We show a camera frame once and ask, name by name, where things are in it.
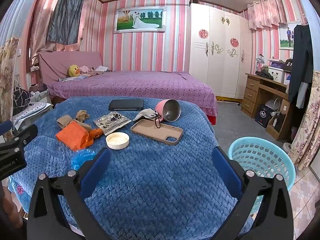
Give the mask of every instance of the blue plastic bag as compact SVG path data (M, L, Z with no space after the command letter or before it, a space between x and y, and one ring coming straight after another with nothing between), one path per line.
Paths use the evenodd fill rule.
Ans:
M71 168L75 171L79 170L85 161L93 160L96 153L90 149L81 149L74 152L71 159Z

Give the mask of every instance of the blue laundry basket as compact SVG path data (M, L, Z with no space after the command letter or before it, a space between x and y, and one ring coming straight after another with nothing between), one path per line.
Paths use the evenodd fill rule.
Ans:
M239 162L242 168L254 171L260 177L273 178L281 174L288 191L294 184L296 171L289 156L277 145L257 137L242 137L235 140L229 150L230 160ZM259 210L263 196L258 196L251 213Z

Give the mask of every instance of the pink cup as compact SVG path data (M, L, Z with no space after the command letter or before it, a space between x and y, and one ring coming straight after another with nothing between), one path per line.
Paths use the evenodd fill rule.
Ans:
M155 110L161 115L160 122L166 120L168 122L176 121L181 114L180 105L177 100L166 99L160 101Z

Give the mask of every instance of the gray floor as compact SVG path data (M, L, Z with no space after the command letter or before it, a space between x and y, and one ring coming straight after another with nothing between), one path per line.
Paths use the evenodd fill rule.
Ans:
M219 146L225 153L231 143L246 136L263 138L282 148L283 143L277 142L265 128L240 111L240 108L241 106L235 103L218 101L217 123L213 129Z

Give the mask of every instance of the beige phone case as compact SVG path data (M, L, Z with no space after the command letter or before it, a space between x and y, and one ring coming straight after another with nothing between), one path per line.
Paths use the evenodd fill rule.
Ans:
M156 127L155 121L147 120L147 119L142 119L135 123L131 127L131 131L148 137L150 139L163 142L165 144L169 145L176 145L179 143L182 135L183 135L183 129L167 124L161 123L160 128ZM175 141L168 141L168 137L173 137L176 140Z

